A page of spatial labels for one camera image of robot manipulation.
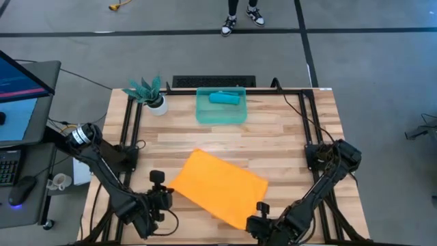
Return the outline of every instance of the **cable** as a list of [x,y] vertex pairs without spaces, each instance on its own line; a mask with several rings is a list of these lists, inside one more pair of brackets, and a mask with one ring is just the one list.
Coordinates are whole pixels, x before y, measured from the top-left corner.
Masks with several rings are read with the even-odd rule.
[[[143,146],[141,146],[141,147],[138,147],[138,145],[137,145],[137,144],[138,144],[139,142],[142,142],[142,143],[144,143],[144,145],[143,145]],[[145,147],[145,141],[144,141],[144,140],[142,140],[142,139],[141,139],[141,140],[138,140],[138,141],[137,141],[137,143],[135,144],[135,146],[137,147],[137,149],[138,149],[138,150],[144,149],[144,147]]]
[[329,138],[330,138],[330,140],[334,143],[335,141],[334,141],[334,138],[333,138],[333,136],[331,136],[330,135],[330,133],[327,131],[327,130],[325,130],[325,129],[323,129],[322,127],[319,127],[319,126],[317,126],[312,120],[310,120],[309,118],[306,118],[305,116],[303,116],[295,107],[293,107],[293,105],[291,105],[289,102],[288,102],[288,100],[287,100],[287,97],[285,96],[285,94],[283,94],[283,96],[284,96],[284,99],[285,99],[285,102],[292,108],[292,109],[294,109],[294,111],[298,114],[298,115],[300,115],[304,120],[308,120],[309,122],[311,122],[313,125],[314,125],[314,127],[316,127],[317,129],[319,129],[319,130],[321,130],[321,131],[324,131],[328,136],[329,136]]
[[435,119],[437,119],[437,116],[429,115],[429,114],[427,114],[427,113],[421,113],[421,117],[422,117],[423,121],[425,122],[425,124],[428,124],[428,122],[426,122],[425,117],[423,117],[424,115],[426,115],[426,116],[428,116],[428,117],[431,117],[431,118],[435,118]]
[[[38,62],[38,61],[32,61],[32,60],[26,60],[26,59],[14,59],[14,60],[15,60],[16,62]],[[97,82],[95,82],[95,81],[92,81],[91,79],[85,78],[84,76],[81,76],[81,75],[79,75],[79,74],[75,74],[75,73],[73,73],[73,72],[70,72],[70,71],[65,70],[65,69],[62,69],[62,68],[61,68],[61,71],[64,71],[64,72],[66,72],[66,73],[68,73],[68,74],[71,74],[71,75],[77,76],[77,77],[79,77],[79,78],[81,78],[81,79],[85,79],[86,81],[88,81],[88,82],[90,82],[90,83],[93,83],[94,85],[98,85],[98,86],[103,87],[103,88],[105,88],[105,89],[112,90],[112,88],[109,88],[109,87],[107,87],[107,86],[105,86],[105,85],[102,85],[101,83],[97,83]]]
[[358,187],[358,180],[356,179],[356,176],[352,172],[349,172],[349,175],[355,180],[356,186]]
[[166,210],[166,211],[169,212],[169,213],[171,213],[171,214],[175,217],[175,219],[176,219],[176,227],[175,227],[175,229],[174,229],[172,232],[164,233],[164,234],[153,233],[153,236],[170,236],[170,235],[172,235],[173,233],[175,233],[176,230],[179,228],[179,218],[178,218],[178,216],[177,216],[173,211],[171,211],[171,210]]
[[65,136],[65,134],[63,134],[62,133],[62,129],[59,127],[59,126],[57,126],[50,118],[48,119],[48,123],[50,123],[52,126],[54,126],[56,129],[58,129],[59,130],[59,132],[62,134],[62,135],[64,135]]
[[58,161],[58,162],[56,162],[55,164],[50,165],[49,167],[44,168],[43,170],[41,170],[40,172],[38,172],[36,175],[33,175],[33,177],[36,177],[36,176],[40,175],[42,172],[46,171],[47,169],[49,169],[49,168],[51,168],[51,167],[54,167],[54,166],[60,164],[61,162],[65,161],[65,160],[68,159],[68,158],[70,158],[70,156],[67,156],[66,158],[62,159],[62,161]]
[[437,126],[419,126],[419,127],[423,127],[423,128],[431,128],[431,129],[435,129],[435,128],[437,128]]
[[74,126],[74,125],[67,125],[66,127],[64,127],[64,128],[61,129],[61,132],[60,132],[60,133],[63,133],[65,130],[67,130],[67,129],[69,129],[69,128],[77,128],[77,126]]
[[[302,119],[304,119],[304,120],[308,120],[309,122],[311,122],[313,125],[314,125],[314,127],[315,128],[317,128],[317,129],[319,129],[319,130],[321,130],[321,131],[324,131],[328,136],[329,136],[329,138],[330,138],[330,140],[332,141],[332,143],[335,143],[335,141],[334,141],[334,138],[333,138],[333,136],[331,136],[331,134],[327,131],[327,130],[325,130],[325,129],[323,129],[322,127],[320,127],[320,126],[318,126],[318,125],[316,125],[312,120],[310,120],[309,118],[307,118],[307,117],[305,117],[304,115],[302,115],[295,107],[293,107],[293,105],[291,105],[289,102],[288,102],[288,100],[287,100],[287,97],[285,96],[285,94],[283,94],[283,96],[284,96],[284,99],[285,99],[285,102],[298,114],[298,115],[300,115],[301,117],[302,117]],[[336,150],[337,150],[337,158],[338,158],[338,163],[337,163],[337,166],[336,166],[336,170],[335,170],[335,172],[334,172],[334,174],[333,174],[333,176],[335,176],[335,175],[337,175],[337,172],[339,171],[339,169],[340,169],[340,164],[341,164],[341,153],[340,153],[340,149],[339,149],[339,147],[337,146],[337,145],[334,145],[334,147],[336,148]],[[305,244],[306,242],[308,242],[310,239],[311,239],[311,237],[313,237],[313,235],[314,235],[314,232],[315,232],[315,215],[314,215],[314,210],[313,210],[313,230],[311,231],[311,233],[310,233],[310,235],[305,239],[305,240],[303,240],[303,241],[301,241],[301,242],[299,242],[299,243],[297,243],[297,245],[302,245],[302,244]]]
[[79,226],[80,226],[80,229],[81,229],[81,240],[83,240],[82,217],[83,217],[83,214],[81,215],[81,218],[80,218],[80,220],[79,220]]
[[122,3],[122,1],[118,1],[118,4],[112,4],[109,6],[109,9],[112,11],[117,11],[118,9],[120,9],[121,6],[126,5],[128,3],[130,3],[132,0],[127,0],[125,2]]
[[[100,118],[98,118],[97,120],[94,120],[93,122],[90,122],[90,123],[91,123],[91,124],[94,124],[94,123],[96,123],[96,122],[99,122],[99,121],[101,121],[101,119],[103,119],[106,115],[107,115],[107,113],[105,113],[105,114],[102,115]],[[63,124],[64,126],[67,126],[67,125],[79,125],[79,124],[81,124],[81,123],[70,123],[70,122],[67,122],[67,121],[54,120],[54,119],[51,119],[50,117],[49,117],[48,119],[51,120],[51,121],[53,121],[53,122]]]
[[[94,145],[94,141],[95,141],[95,137],[93,137],[91,144]],[[97,166],[97,168],[100,170],[100,172],[102,173],[102,177],[108,179],[105,175],[104,172],[101,168],[101,166],[98,164],[97,161],[91,159],[91,158],[86,158],[86,157],[81,157],[83,159],[87,159],[88,161],[94,162]],[[143,205],[144,211],[149,211],[149,207],[148,205],[145,203],[143,196],[141,194],[135,193],[133,191],[126,191],[126,189],[128,189],[127,187],[125,187],[119,179],[118,180],[118,184],[119,187],[117,187],[115,184],[113,184],[112,182],[108,182],[112,187],[114,187],[115,189],[117,189],[118,191],[120,191],[121,193],[125,194],[125,195],[129,195],[130,197],[135,198],[136,200],[139,200],[141,202],[141,204]]]
[[98,194],[100,193],[100,189],[101,188],[102,188],[102,183],[100,183],[100,185],[98,185],[96,196],[94,197],[93,208],[91,209],[91,218],[89,220],[89,234],[90,235],[91,235],[91,231],[92,231],[92,228],[93,228],[94,211],[96,209],[97,197],[98,197]]
[[311,230],[311,233],[309,234],[309,236],[302,240],[301,242],[296,243],[295,245],[303,245],[305,243],[308,243],[308,241],[314,236],[315,233],[315,216],[314,216],[314,210],[313,210],[313,229]]

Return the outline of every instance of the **wooden table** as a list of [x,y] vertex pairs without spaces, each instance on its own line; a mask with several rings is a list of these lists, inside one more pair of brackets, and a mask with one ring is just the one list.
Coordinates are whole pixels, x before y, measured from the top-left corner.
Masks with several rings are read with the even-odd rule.
[[[320,124],[332,136],[343,138],[339,114],[331,90],[314,89]],[[297,96],[287,99],[299,109]],[[185,160],[195,149],[200,148],[221,159],[269,180],[265,202],[270,205],[270,216],[277,217],[294,200],[300,199],[313,184],[311,172],[307,169],[304,155],[306,144],[302,118],[278,95],[247,96],[247,121],[240,126],[201,126],[195,117],[195,96],[167,96],[169,111],[163,116],[152,116],[143,109],[138,139],[147,145],[140,150],[139,164],[132,175],[131,187],[136,192],[146,192],[152,183],[149,172],[158,169],[165,172],[166,181],[174,179],[182,169]],[[103,137],[112,144],[118,144],[122,131],[127,95],[113,90],[109,103]],[[132,108],[129,134],[132,132],[136,104]],[[309,118],[311,110],[307,105]],[[89,234],[89,220],[94,197],[99,185],[93,177],[89,186],[82,224],[84,237]],[[335,187],[340,211],[351,225],[364,237],[369,237],[360,197],[355,182],[346,177]],[[100,192],[93,226],[107,209],[108,194]],[[130,224],[124,227],[122,243],[148,244],[206,244],[206,243],[256,243],[251,235],[237,230],[210,213],[198,207],[179,193],[173,194],[172,210],[178,215],[180,227],[171,236],[152,236],[146,241],[139,238]],[[316,231],[310,243],[322,243],[323,235],[319,212],[316,211]],[[335,237],[332,217],[331,237]],[[111,224],[110,239],[115,238],[117,220]],[[160,223],[160,233],[170,232],[175,219],[167,214]]]

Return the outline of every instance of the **gray floor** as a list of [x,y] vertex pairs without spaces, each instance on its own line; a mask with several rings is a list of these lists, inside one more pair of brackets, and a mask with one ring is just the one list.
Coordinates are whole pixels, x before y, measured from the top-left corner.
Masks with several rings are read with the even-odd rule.
[[[118,13],[107,9],[109,3],[12,0],[0,33],[216,29],[226,15],[226,0],[134,0]],[[243,15],[245,4],[238,28],[255,28]],[[259,7],[266,29],[298,27],[293,1],[261,0]],[[432,0],[302,0],[302,8],[307,28],[437,27]],[[437,143],[429,137],[407,141],[404,131],[422,124],[420,113],[437,115],[437,33],[310,34],[309,41],[319,85],[334,89],[346,138],[363,151],[357,177],[372,239],[435,245]],[[256,75],[259,86],[273,77],[283,86],[309,86],[299,34],[0,38],[0,49],[16,59],[58,59],[63,68],[109,87],[157,74],[164,81],[183,74]],[[51,117],[96,120],[109,96],[62,73]],[[1,244],[75,241],[85,195],[86,188],[53,199],[53,230],[0,230]]]

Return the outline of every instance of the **computer mouse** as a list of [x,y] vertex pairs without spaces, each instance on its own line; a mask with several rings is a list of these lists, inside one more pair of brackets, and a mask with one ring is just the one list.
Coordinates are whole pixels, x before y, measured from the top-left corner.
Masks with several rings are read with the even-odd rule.
[[9,193],[9,204],[18,206],[23,204],[30,192],[36,185],[36,178],[33,176],[22,177],[13,187]]

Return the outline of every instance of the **blue light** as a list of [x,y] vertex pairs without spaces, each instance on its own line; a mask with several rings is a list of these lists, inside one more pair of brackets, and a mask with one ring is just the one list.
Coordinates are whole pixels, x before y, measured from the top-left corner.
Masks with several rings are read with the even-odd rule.
[[12,208],[12,209],[20,209],[20,208],[21,208],[21,205],[22,205],[22,204],[17,205],[17,206],[13,206],[13,205],[11,205],[11,208]]

